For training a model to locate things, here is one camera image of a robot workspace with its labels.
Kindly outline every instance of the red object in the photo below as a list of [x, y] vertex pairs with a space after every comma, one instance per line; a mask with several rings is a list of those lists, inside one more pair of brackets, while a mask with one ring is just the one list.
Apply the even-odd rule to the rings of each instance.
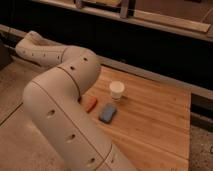
[[91, 112], [91, 111], [95, 108], [97, 102], [98, 102], [98, 100], [97, 100], [96, 97], [91, 97], [91, 98], [89, 99], [89, 102], [88, 102], [88, 103], [85, 105], [85, 107], [84, 107], [85, 111], [86, 111], [87, 113]]

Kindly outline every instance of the wood grain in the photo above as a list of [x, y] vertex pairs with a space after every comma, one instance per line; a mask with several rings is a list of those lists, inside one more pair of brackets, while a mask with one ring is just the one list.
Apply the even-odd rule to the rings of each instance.
[[[124, 97], [113, 101], [109, 83], [124, 82]], [[188, 170], [190, 92], [102, 67], [96, 84], [84, 95], [98, 98], [89, 114], [139, 170]], [[118, 112], [110, 125], [98, 120], [106, 103]]]

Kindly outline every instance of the mounting hole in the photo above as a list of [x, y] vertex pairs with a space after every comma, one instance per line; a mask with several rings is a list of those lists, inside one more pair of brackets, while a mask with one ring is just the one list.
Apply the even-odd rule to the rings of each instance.
[[114, 163], [116, 158], [117, 158], [117, 154], [114, 154], [112, 159], [111, 159], [111, 163]]
[[75, 70], [75, 67], [74, 67], [74, 66], [71, 66], [70, 69], [74, 71], [74, 70]]
[[75, 138], [75, 134], [72, 134], [66, 138], [66, 142], [70, 143]]
[[47, 113], [47, 118], [49, 119], [49, 118], [53, 117], [54, 114], [55, 114], [55, 110], [49, 111], [49, 112]]
[[84, 61], [88, 61], [88, 59], [87, 59], [87, 58], [84, 58]]
[[92, 164], [95, 162], [95, 158], [91, 158], [88, 162], [87, 162], [87, 167], [91, 167]]

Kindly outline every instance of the robot arm segment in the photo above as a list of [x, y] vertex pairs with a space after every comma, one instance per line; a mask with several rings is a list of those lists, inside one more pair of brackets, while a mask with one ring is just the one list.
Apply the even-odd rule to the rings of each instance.
[[78, 103], [100, 74], [100, 63], [92, 51], [50, 46], [30, 32], [17, 44], [16, 52], [40, 65], [56, 66], [26, 86], [23, 102], [72, 171], [136, 171]]

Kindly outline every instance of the gray floor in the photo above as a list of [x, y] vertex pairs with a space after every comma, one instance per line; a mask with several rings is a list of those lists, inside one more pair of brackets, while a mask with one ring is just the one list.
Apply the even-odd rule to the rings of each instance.
[[[196, 116], [203, 121], [211, 123], [213, 127], [213, 119], [199, 115]], [[190, 171], [212, 171], [213, 132], [191, 125], [190, 136]]]

